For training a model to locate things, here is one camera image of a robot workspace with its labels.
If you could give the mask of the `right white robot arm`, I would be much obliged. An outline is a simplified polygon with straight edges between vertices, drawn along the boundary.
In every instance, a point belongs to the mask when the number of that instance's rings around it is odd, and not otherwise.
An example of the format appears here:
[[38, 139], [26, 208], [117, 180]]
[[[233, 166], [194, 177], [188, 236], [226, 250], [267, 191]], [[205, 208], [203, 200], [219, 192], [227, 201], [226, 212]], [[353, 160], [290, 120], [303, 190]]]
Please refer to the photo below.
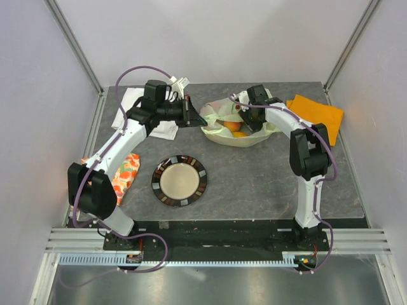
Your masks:
[[281, 99], [270, 97], [263, 85], [252, 86], [231, 100], [240, 106], [238, 114], [250, 131], [258, 132], [264, 123], [271, 123], [288, 137], [289, 165], [298, 181], [291, 242], [298, 250], [306, 250], [322, 237], [321, 189], [329, 167], [334, 166], [337, 174], [328, 129], [299, 117]]

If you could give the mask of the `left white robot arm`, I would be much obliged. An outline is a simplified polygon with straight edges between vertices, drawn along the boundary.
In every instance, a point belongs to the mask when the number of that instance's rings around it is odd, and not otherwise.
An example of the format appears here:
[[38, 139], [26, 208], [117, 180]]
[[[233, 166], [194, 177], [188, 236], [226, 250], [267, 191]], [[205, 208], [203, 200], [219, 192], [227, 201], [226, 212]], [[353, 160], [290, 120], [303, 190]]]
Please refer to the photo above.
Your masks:
[[91, 215], [113, 230], [126, 250], [137, 247], [140, 236], [133, 230], [134, 220], [117, 206], [112, 179], [132, 150], [162, 121], [173, 121], [178, 127], [206, 126], [190, 96], [184, 94], [189, 83], [188, 78], [171, 78], [170, 83], [147, 81], [111, 138], [85, 163], [68, 168], [69, 203], [74, 211]]

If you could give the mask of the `fake mango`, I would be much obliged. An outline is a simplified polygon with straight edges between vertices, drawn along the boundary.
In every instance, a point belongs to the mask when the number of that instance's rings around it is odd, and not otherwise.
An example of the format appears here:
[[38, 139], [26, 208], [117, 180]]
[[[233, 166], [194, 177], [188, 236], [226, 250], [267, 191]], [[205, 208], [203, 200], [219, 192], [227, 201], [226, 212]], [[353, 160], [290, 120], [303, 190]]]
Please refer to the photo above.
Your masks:
[[240, 132], [240, 131], [233, 132], [232, 135], [235, 138], [242, 138], [242, 137], [247, 137], [248, 136], [248, 134], [246, 134], [245, 132]]

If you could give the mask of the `fake peach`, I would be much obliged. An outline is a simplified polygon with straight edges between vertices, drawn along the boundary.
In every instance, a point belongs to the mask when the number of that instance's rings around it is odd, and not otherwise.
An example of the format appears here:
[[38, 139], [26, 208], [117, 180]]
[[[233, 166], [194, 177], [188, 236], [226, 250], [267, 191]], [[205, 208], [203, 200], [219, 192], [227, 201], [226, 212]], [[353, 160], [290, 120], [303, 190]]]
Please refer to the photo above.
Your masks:
[[241, 123], [233, 121], [224, 121], [223, 126], [233, 133], [240, 131]]

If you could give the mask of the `light green plastic bag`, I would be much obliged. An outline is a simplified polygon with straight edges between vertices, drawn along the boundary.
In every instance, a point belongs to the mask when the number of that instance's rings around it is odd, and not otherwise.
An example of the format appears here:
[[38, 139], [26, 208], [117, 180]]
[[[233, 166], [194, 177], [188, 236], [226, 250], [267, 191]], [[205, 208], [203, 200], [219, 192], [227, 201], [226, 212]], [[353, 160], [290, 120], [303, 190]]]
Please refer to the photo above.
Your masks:
[[204, 135], [217, 144], [232, 147], [251, 147], [280, 130], [271, 123], [263, 123], [257, 132], [250, 131], [238, 112], [241, 106], [228, 97], [206, 103], [200, 110], [200, 116], [207, 122], [201, 127]]

